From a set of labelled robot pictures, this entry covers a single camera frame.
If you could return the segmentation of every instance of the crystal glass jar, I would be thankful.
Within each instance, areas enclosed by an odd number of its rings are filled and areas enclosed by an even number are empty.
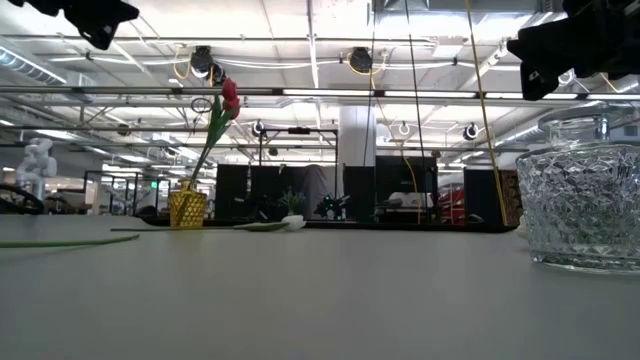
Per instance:
[[[516,160],[533,261],[640,273],[640,146],[609,141],[633,113],[587,107],[540,119],[551,147]]]

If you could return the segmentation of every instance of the table surface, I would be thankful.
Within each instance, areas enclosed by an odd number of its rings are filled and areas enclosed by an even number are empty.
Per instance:
[[[0,226],[4,241],[142,225]],[[0,358],[636,360],[639,301],[640,277],[533,264],[514,234],[143,233],[0,249]]]

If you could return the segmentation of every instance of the ceiling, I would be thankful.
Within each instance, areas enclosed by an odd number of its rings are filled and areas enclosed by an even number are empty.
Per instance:
[[[227,75],[241,88],[320,88],[320,89],[369,89],[369,76],[353,72],[346,56],[354,46],[373,49],[374,62],[380,71],[373,76],[377,89],[413,90],[414,75],[418,90],[477,91],[473,68],[474,56],[469,41],[466,15],[459,11],[413,11],[411,34],[415,74],[411,64],[411,47],[408,45],[406,18],[389,12],[376,13],[371,18],[366,0],[184,0],[128,1],[140,9],[141,16],[129,23],[121,24],[117,31],[116,46],[108,51],[92,48],[78,37],[77,30],[62,15],[57,18],[40,14],[29,5],[18,8],[9,2],[0,2],[0,46],[46,67],[55,74],[64,74],[67,79],[80,73],[96,86],[109,87],[201,87],[205,81],[190,75],[179,79],[174,70],[174,59],[186,61],[196,44],[212,46],[212,54],[225,68]],[[505,2],[508,10],[511,5]],[[474,12],[474,34],[477,41],[478,62],[484,69],[482,86],[484,91],[520,91],[519,60],[504,48],[504,41],[516,35],[522,26],[531,26],[562,18],[562,13],[535,13],[533,11]],[[315,46],[308,41],[310,23],[315,33]],[[315,52],[317,82],[312,66]],[[452,64],[453,58],[458,65]],[[186,64],[176,64],[184,74]],[[0,85],[41,86],[12,70],[0,67]],[[67,85],[78,85],[72,81]],[[610,91],[600,77],[571,79],[558,92],[584,92],[586,90]],[[185,121],[197,127],[206,124],[205,119],[185,106],[191,98],[153,97],[132,95],[126,98],[114,95],[90,97],[95,104],[112,102],[112,106],[86,105],[84,120],[91,119],[90,126],[116,126],[129,124],[132,127],[180,129]],[[77,101],[61,95],[18,95],[29,104],[40,106],[60,115],[44,116],[50,124],[81,125],[80,107]],[[131,107],[126,100],[167,100],[165,107]],[[222,144],[252,144],[251,127],[260,121],[276,128],[304,126],[334,129],[339,124],[340,107],[345,103],[331,98],[297,99],[282,102],[281,98],[245,99],[237,124],[221,139]],[[418,143],[418,112],[415,103],[385,100],[371,103],[380,126],[390,127],[392,138],[400,143]],[[558,107],[568,105],[560,103]],[[11,118],[16,125],[28,122],[16,115],[16,109],[24,108],[13,100],[0,102],[0,117]],[[554,106],[541,106],[519,102],[494,102],[486,108],[487,121],[496,140],[510,132],[528,127],[531,120]],[[466,142],[461,129],[470,123],[484,129],[482,109],[477,102],[450,100],[419,107],[424,146],[428,147],[475,147],[484,143],[484,134],[477,142]],[[408,134],[400,131],[409,127]],[[127,149],[150,161],[175,162],[166,157],[157,147],[151,146],[159,139],[170,139],[173,146],[204,143],[205,133],[162,131],[132,131],[128,136],[114,132],[77,132],[75,135],[87,141],[143,143],[149,147]],[[317,136],[301,139],[297,135],[279,135],[272,145],[318,144]],[[123,151],[104,148],[113,157]],[[332,159],[333,150],[282,149],[276,157],[282,161],[305,159]],[[237,150],[218,150],[210,155],[212,161],[247,162],[249,154]],[[388,151],[398,155],[398,151]]]

